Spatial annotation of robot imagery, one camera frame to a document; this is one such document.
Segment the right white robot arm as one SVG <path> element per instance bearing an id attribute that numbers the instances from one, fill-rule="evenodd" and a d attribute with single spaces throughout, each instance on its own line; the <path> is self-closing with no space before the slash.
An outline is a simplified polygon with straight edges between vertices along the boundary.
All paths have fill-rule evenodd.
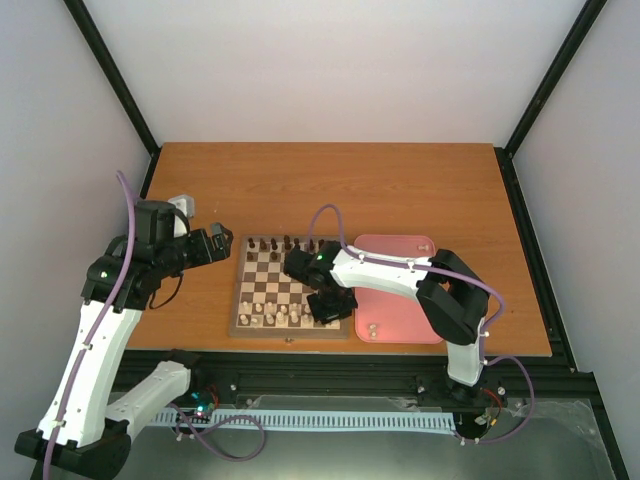
<path id="1" fill-rule="evenodd" d="M 468 387 L 479 381 L 482 327 L 495 291 L 453 252 L 402 257 L 328 241 L 303 261 L 302 282 L 318 292 L 365 288 L 414 302 L 446 343 L 449 378 Z"/>

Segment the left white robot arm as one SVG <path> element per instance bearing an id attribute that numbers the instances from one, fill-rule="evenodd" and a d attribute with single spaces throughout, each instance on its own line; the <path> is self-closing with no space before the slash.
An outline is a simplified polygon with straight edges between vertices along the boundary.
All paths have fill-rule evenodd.
<path id="1" fill-rule="evenodd" d="M 78 333 L 54 399 L 38 426 L 20 433 L 14 445 L 17 454 L 39 462 L 33 478 L 48 478 L 56 466 L 113 479 L 160 410 L 178 397 L 193 403 L 206 395 L 208 378 L 196 369 L 196 355 L 173 350 L 121 400 L 109 400 L 129 338 L 162 281 L 227 259 L 232 242 L 220 223 L 181 236 L 166 226 L 156 236 L 110 242 L 87 271 Z"/>

